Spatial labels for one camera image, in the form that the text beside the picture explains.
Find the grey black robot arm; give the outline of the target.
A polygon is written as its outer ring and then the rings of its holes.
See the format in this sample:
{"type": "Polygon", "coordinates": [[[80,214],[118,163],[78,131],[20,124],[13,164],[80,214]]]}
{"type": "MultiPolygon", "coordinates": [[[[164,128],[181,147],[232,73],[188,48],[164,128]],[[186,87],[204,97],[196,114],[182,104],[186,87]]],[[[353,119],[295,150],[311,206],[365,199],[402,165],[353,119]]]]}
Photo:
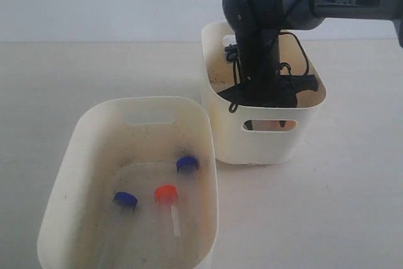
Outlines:
{"type": "Polygon", "coordinates": [[[220,92],[230,113],[239,106],[296,108],[299,93],[318,90],[318,78],[308,69],[294,75],[280,60],[282,35],[341,18],[390,21],[402,37],[402,0],[222,0],[222,9],[236,38],[225,48],[233,85],[220,92]]]}

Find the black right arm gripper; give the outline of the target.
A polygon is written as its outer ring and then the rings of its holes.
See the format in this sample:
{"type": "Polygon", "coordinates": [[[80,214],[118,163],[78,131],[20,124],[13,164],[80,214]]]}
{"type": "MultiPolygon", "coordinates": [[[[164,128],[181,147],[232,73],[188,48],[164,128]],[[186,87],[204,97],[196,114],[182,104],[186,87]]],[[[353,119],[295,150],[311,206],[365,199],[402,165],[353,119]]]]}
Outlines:
{"type": "MultiPolygon", "coordinates": [[[[237,105],[261,108],[296,108],[297,95],[303,91],[317,91],[319,82],[315,75],[293,76],[274,74],[270,77],[251,77],[241,74],[241,80],[219,91],[217,94],[237,105]]],[[[286,126],[286,120],[280,120],[280,129],[286,126]]],[[[253,121],[246,122],[246,129],[253,130],[253,121]]]]}

